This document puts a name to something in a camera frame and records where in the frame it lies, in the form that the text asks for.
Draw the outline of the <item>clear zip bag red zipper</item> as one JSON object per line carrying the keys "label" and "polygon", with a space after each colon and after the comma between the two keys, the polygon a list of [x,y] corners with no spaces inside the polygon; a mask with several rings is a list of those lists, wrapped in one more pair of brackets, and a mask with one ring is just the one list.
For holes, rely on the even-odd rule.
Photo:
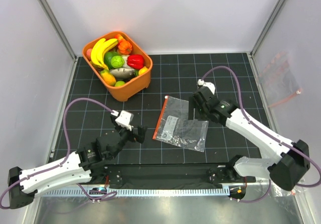
{"label": "clear zip bag red zipper", "polygon": [[165,96],[153,139],[176,147],[204,152],[208,121],[189,120],[189,102]]}

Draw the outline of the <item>light green round fruit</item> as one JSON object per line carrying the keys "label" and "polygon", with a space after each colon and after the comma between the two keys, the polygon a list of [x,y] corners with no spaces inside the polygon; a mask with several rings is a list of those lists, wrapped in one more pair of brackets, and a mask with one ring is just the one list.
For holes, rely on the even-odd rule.
{"label": "light green round fruit", "polygon": [[111,58],[110,63],[112,68],[116,69],[116,68],[121,68],[125,63],[125,60],[123,59],[122,56],[117,55]]}

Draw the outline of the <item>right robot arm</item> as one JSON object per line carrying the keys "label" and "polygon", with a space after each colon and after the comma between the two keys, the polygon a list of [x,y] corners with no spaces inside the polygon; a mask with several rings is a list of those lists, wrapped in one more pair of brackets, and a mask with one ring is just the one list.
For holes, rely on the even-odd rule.
{"label": "right robot arm", "polygon": [[242,110],[232,100],[219,100],[212,88],[200,87],[189,97],[190,120],[211,121],[242,135],[265,151],[266,159],[237,156],[229,162],[226,176],[232,182],[243,176],[272,180],[277,186],[291,191],[310,169],[306,142],[280,136]]}

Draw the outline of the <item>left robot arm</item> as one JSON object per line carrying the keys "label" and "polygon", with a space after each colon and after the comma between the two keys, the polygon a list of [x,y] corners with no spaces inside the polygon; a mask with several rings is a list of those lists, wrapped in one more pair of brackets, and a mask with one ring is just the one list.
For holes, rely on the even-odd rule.
{"label": "left robot arm", "polygon": [[8,174],[9,208],[18,209],[32,203],[37,196],[72,184],[100,184],[106,179],[107,165],[122,151],[127,142],[142,144],[146,126],[119,125],[112,117],[116,139],[96,138],[69,156],[33,169],[13,167]]}

